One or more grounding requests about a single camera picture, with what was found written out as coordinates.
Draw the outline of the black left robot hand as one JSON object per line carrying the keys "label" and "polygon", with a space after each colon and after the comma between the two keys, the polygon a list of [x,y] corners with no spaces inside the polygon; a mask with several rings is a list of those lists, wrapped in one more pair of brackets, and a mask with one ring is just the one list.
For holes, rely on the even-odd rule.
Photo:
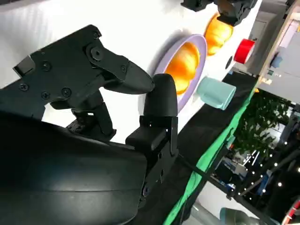
{"label": "black left robot hand", "polygon": [[257,0],[215,0],[219,16],[217,19],[231,26],[239,25],[256,5]]}

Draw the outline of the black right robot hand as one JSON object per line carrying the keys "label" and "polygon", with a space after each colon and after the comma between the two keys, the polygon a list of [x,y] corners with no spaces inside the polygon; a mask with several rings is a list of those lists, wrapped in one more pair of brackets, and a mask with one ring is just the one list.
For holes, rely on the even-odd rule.
{"label": "black right robot hand", "polygon": [[[27,56],[0,91],[0,222],[123,225],[177,155],[169,74],[149,76],[88,25]],[[145,94],[140,126],[115,143],[100,88]]]}

